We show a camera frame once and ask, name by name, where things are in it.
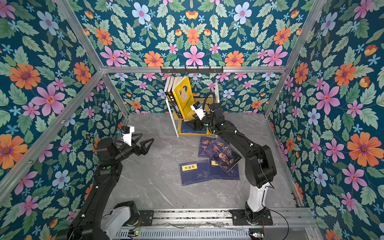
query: aluminum profile bar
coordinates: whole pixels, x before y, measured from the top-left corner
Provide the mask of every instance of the aluminum profile bar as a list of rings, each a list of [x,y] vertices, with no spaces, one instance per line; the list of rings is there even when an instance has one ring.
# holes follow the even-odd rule
[[[124,117],[127,118],[129,115],[129,111],[128,111],[127,107],[125,106],[124,101],[122,100],[121,95],[118,92],[116,86],[113,84],[111,77],[105,73],[103,76],[103,81],[104,81],[105,85],[107,86],[107,88],[109,89],[111,96],[115,100],[116,104],[119,106],[120,111],[122,112]]]
[[[4,176],[0,182],[0,205],[20,182],[20,179],[28,173],[30,167],[45,151],[47,145],[56,137],[65,122],[71,119],[72,114],[84,102],[89,93],[97,86],[97,83],[100,81],[102,76],[103,74],[101,71],[97,71],[92,76],[89,82],[56,117],[53,123],[48,126],[46,131],[40,135],[40,137],[33,143],[23,157]]]
[[[71,5],[67,0],[56,0],[56,4],[58,5],[60,11],[63,13],[65,19],[70,25],[71,29],[75,33],[78,38],[80,44],[83,46],[85,52],[89,56],[89,59],[92,61],[93,66],[97,71],[100,71],[103,67],[103,63],[101,62],[99,55],[96,50],[93,48],[91,42],[89,41],[87,35],[85,35],[84,28],[76,17]]]
[[[206,72],[211,70],[211,73],[284,73],[286,68],[283,66],[247,66],[247,67],[129,67],[129,66],[120,66],[120,67],[103,67],[104,73],[178,73],[185,72],[187,69],[188,72],[195,70],[197,73],[198,70]]]
[[[287,65],[286,65],[286,72],[283,73],[283,75],[280,77],[280,80],[273,91],[273,94],[269,100],[269,104],[267,109],[264,112],[264,116],[267,118],[269,116],[269,113],[271,112],[273,106],[275,105],[280,92],[282,91],[284,87],[285,81],[288,79],[289,75],[291,74],[292,68],[294,64],[297,61],[297,58],[299,57],[299,54],[301,50],[304,47],[305,42],[307,41],[307,38],[312,31],[312,28],[318,19],[321,10],[326,3],[326,0],[314,0],[314,3],[312,5],[312,8],[308,14],[307,19],[305,20],[305,23],[303,25],[302,31],[300,33],[300,36],[298,37],[295,46],[293,47],[293,50],[288,58]]]

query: wall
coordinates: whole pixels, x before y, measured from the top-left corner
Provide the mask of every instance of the wall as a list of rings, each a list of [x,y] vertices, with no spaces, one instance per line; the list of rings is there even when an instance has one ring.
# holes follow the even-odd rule
[[[261,66],[264,63],[278,66],[285,65],[312,3],[304,0],[98,0],[80,1],[84,9],[76,15],[106,66]],[[142,22],[132,13],[138,4],[148,11]],[[244,4],[249,4],[249,16],[242,22],[235,14]],[[280,41],[282,28],[286,32]],[[197,56],[201,59],[195,64],[188,60],[193,48],[198,50]],[[268,51],[270,54],[281,52],[281,60],[267,61]],[[112,52],[117,57],[115,62],[110,59]],[[237,65],[230,63],[235,52],[239,53]],[[155,64],[150,63],[150,53],[156,54]],[[270,78],[267,74],[253,73],[245,73],[244,78],[240,73],[218,76],[220,95],[230,93],[230,98],[222,100],[224,110],[263,112],[279,76]],[[149,73],[149,77],[138,73],[121,79],[118,88],[131,111],[165,111],[165,102],[158,97],[162,95],[161,79],[166,79],[165,76],[155,78],[153,73]],[[214,89],[214,81],[214,74],[195,76],[191,79],[193,92],[204,97]],[[136,108],[131,107],[132,102],[142,107],[137,104]]]
[[[0,180],[94,73],[53,2],[12,1],[6,8],[0,18]],[[79,70],[86,72],[83,81]]]
[[[327,240],[384,238],[383,6],[325,7],[270,115]]]
[[[67,228],[92,188],[97,143],[114,137],[122,121],[100,83],[3,203],[0,239],[52,240]],[[24,211],[26,203],[32,205]]]

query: blue book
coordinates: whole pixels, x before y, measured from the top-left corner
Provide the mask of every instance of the blue book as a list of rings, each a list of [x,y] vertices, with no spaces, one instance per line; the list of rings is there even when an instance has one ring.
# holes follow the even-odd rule
[[[209,161],[181,163],[180,175],[182,186],[209,181]]]
[[[206,153],[225,171],[229,172],[241,159],[223,139],[218,137],[205,149]]]
[[[188,126],[184,120],[181,121],[181,126],[179,126],[180,134],[199,134],[199,135],[206,135],[208,132],[207,127],[204,127],[200,131],[193,130],[190,126]]]
[[[205,152],[205,149],[214,142],[214,138],[211,137],[200,137],[199,145],[199,157],[209,157]]]
[[[235,165],[229,172],[225,172],[213,159],[210,159],[209,161],[210,179],[240,180],[238,165]]]

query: gray marble surface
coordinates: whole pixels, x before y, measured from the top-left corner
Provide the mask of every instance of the gray marble surface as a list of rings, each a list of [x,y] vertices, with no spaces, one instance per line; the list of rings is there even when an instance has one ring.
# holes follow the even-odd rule
[[[246,136],[260,145],[271,147],[277,175],[268,189],[267,207],[295,207],[295,200],[287,184],[278,149],[269,125],[260,114],[225,114],[225,118]],[[169,114],[132,114],[129,125],[144,134],[141,140],[155,141],[146,156],[132,155],[122,162],[119,182],[113,189],[106,208],[134,200],[139,209],[160,208],[243,208],[248,199],[250,184],[245,177],[245,161],[239,165],[240,180],[212,180],[181,185],[179,164],[202,160],[197,157],[200,136],[176,137]]]

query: yellow book cover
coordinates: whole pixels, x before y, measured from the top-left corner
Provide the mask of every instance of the yellow book cover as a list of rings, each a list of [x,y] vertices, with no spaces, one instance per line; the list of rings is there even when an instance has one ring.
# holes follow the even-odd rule
[[[186,118],[189,111],[192,110],[191,106],[195,103],[192,96],[189,77],[184,77],[179,85],[172,87],[172,92],[175,96],[183,118]]]

